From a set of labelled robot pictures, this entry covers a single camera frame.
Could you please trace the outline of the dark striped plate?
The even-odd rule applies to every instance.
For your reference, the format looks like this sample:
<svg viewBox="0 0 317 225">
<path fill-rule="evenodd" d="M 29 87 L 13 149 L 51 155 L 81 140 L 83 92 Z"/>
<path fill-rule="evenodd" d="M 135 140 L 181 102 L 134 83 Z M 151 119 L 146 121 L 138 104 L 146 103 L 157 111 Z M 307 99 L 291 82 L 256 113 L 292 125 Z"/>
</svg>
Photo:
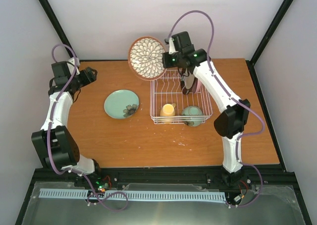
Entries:
<svg viewBox="0 0 317 225">
<path fill-rule="evenodd" d="M 188 95 L 189 93 L 195 93 L 197 88 L 197 79 L 193 74 L 188 72 L 187 69 L 182 69 L 180 86 L 182 93 Z"/>
</svg>

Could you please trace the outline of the teal bottom bowl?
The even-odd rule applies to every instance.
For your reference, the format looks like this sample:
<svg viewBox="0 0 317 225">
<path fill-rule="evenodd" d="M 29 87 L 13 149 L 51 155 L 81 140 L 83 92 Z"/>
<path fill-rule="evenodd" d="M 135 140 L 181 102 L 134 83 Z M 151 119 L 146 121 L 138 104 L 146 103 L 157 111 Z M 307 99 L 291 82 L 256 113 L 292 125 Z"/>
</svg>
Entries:
<svg viewBox="0 0 317 225">
<path fill-rule="evenodd" d="M 128 64 L 135 75 L 142 80 L 152 81 L 163 76 L 163 43 L 151 36 L 138 38 L 128 52 Z"/>
</svg>

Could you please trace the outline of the pink plate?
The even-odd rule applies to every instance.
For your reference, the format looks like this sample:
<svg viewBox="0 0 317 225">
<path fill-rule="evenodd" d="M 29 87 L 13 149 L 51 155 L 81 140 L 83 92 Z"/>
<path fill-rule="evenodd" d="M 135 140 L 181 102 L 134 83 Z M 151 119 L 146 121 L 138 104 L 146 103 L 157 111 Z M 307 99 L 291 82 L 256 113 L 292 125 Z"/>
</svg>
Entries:
<svg viewBox="0 0 317 225">
<path fill-rule="evenodd" d="M 196 94 L 199 92 L 201 87 L 201 82 L 199 79 L 195 79 L 195 82 L 193 83 L 193 87 L 192 87 L 192 93 Z"/>
</svg>

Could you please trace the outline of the teal flower plate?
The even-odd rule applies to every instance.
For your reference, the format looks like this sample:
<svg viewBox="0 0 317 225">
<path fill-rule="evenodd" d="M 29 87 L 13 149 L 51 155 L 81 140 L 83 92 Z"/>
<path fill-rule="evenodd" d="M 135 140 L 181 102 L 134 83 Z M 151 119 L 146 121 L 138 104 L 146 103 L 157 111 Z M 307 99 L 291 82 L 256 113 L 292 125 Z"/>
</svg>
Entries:
<svg viewBox="0 0 317 225">
<path fill-rule="evenodd" d="M 109 94 L 104 102 L 104 110 L 114 119 L 133 116 L 139 107 L 139 97 L 130 90 L 117 90 Z"/>
</svg>

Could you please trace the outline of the yellow mug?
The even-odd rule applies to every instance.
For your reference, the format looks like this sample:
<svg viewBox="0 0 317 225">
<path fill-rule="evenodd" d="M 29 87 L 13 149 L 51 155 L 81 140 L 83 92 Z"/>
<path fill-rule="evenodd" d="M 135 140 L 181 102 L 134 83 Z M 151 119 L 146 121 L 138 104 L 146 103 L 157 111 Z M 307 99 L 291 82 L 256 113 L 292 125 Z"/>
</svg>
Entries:
<svg viewBox="0 0 317 225">
<path fill-rule="evenodd" d="M 175 108 L 176 108 L 175 103 L 165 104 L 162 106 L 162 108 L 160 110 L 160 117 L 161 117 L 161 121 L 164 124 L 172 123 L 172 120 L 170 119 L 170 117 L 175 116 Z"/>
</svg>

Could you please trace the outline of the teal ceramic bowl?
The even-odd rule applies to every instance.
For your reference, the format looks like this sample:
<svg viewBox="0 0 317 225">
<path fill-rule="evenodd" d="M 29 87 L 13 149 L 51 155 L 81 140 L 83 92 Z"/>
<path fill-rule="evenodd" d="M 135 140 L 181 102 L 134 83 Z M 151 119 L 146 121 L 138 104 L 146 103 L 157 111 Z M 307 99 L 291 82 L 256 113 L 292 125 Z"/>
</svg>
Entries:
<svg viewBox="0 0 317 225">
<path fill-rule="evenodd" d="M 196 127 L 203 123 L 204 114 L 202 110 L 197 106 L 186 107 L 181 114 L 185 125 L 190 127 Z"/>
</svg>

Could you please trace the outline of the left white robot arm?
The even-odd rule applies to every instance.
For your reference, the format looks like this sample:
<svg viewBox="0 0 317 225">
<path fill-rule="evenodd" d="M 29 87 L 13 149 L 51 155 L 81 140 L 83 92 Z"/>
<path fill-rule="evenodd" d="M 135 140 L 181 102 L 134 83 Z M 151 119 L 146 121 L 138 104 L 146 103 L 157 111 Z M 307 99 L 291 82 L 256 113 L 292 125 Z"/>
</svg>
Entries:
<svg viewBox="0 0 317 225">
<path fill-rule="evenodd" d="M 82 87 L 97 79 L 97 71 L 87 67 L 79 70 L 79 59 L 52 64 L 54 77 L 49 81 L 50 106 L 40 131 L 32 133 L 31 140 L 42 166 L 59 171 L 86 174 L 85 180 L 91 186 L 103 181 L 101 168 L 96 160 L 80 154 L 79 148 L 67 129 L 69 110 L 76 101 Z"/>
</svg>

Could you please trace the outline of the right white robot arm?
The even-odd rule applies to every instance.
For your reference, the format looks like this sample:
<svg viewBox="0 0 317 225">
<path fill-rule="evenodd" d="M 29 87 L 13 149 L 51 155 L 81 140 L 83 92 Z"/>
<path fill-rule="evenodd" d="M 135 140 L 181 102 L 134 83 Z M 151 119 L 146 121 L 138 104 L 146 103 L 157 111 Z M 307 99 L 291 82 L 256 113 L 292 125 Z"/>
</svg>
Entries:
<svg viewBox="0 0 317 225">
<path fill-rule="evenodd" d="M 163 53 L 164 68 L 177 67 L 193 75 L 204 85 L 218 107 L 220 114 L 213 124 L 223 143 L 220 178 L 227 185 L 232 185 L 242 177 L 241 136 L 248 120 L 250 102 L 241 100 L 228 87 L 209 54 L 194 48 L 188 32 L 168 37 L 165 43 L 169 50 Z"/>
</svg>

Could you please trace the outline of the black aluminium frame rail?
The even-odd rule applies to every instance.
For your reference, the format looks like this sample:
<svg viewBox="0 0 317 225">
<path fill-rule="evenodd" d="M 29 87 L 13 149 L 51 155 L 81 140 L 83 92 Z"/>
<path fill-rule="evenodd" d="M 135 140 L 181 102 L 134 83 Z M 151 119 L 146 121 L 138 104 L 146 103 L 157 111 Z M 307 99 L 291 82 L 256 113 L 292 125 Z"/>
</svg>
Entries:
<svg viewBox="0 0 317 225">
<path fill-rule="evenodd" d="M 101 175 L 89 175 L 95 188 L 111 182 L 113 188 L 130 183 L 192 184 L 208 189 L 236 189 L 238 184 L 248 186 L 290 185 L 298 188 L 293 172 L 287 172 L 280 165 L 257 165 L 244 167 L 235 175 L 225 175 L 219 166 L 178 168 L 103 168 Z"/>
</svg>

